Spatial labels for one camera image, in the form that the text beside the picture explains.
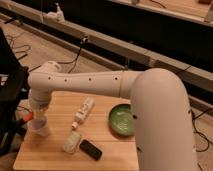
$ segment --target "red object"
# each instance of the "red object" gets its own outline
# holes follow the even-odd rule
[[[33,112],[26,114],[22,119],[23,119],[24,122],[28,122],[28,121],[32,120],[33,119]]]

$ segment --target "white object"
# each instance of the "white object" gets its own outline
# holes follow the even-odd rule
[[[56,12],[56,14],[57,14],[58,21],[59,22],[64,22],[65,21],[65,19],[64,19],[64,13],[63,13],[63,11],[60,8],[59,3],[55,3],[55,4],[57,6],[57,12]]]
[[[87,97],[85,99],[85,101],[82,103],[82,105],[80,106],[80,108],[75,114],[75,118],[74,118],[75,121],[72,124],[73,129],[77,129],[78,124],[82,124],[84,122],[85,118],[90,113],[94,105],[95,105],[95,101],[93,98]]]
[[[37,108],[49,104],[56,90],[131,96],[140,171],[198,170],[188,96],[172,72],[149,69],[62,74],[42,66],[30,73],[28,83],[29,101]]]
[[[57,15],[57,13],[55,13],[55,12],[48,12],[48,13],[46,14],[46,17],[47,17],[47,18],[50,18],[50,19],[53,19],[53,20],[57,20],[57,19],[58,19],[58,15]]]
[[[42,137],[50,135],[50,128],[46,116],[39,119],[30,120],[29,122],[27,122],[27,127],[30,132]]]
[[[63,151],[73,154],[76,151],[80,140],[81,134],[76,131],[72,131],[62,146]]]

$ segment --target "small white item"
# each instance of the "small white item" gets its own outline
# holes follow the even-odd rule
[[[46,15],[47,18],[53,19],[53,20],[57,20],[58,19],[58,15],[56,12],[48,12]]]
[[[55,3],[55,4],[57,6],[57,12],[56,12],[56,14],[57,14],[57,20],[59,22],[64,22],[65,21],[65,19],[64,19],[64,13],[63,13],[63,11],[60,8],[59,3]]]
[[[27,122],[27,127],[30,132],[38,134],[42,137],[50,135],[50,128],[48,126],[46,116],[40,117],[39,119],[33,119]]]
[[[72,131],[62,146],[63,151],[73,154],[76,151],[80,140],[81,134],[76,131]]]
[[[75,114],[74,118],[75,121],[72,123],[73,129],[77,129],[78,125],[84,122],[85,118],[90,113],[94,105],[95,105],[94,99],[91,97],[87,97]]]

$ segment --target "white bottle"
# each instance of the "white bottle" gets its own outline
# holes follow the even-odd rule
[[[64,22],[65,21],[65,19],[64,19],[64,13],[63,13],[63,11],[60,8],[59,3],[55,3],[55,4],[57,6],[57,12],[56,12],[56,14],[57,14],[58,21],[59,22]]]
[[[79,124],[82,124],[89,114],[89,112],[94,107],[95,102],[93,98],[87,97],[83,104],[80,106],[78,111],[75,114],[74,122],[72,123],[72,128],[76,129]]]

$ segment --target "wooden table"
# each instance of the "wooden table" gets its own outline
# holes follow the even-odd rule
[[[95,99],[95,107],[78,131],[103,151],[95,161],[80,149],[70,155],[61,150],[69,135],[74,114],[86,97]],[[138,170],[134,137],[113,135],[108,127],[108,113],[119,103],[128,100],[104,96],[57,92],[47,111],[52,134],[46,138],[27,132],[14,164],[14,170],[90,170],[136,171]]]

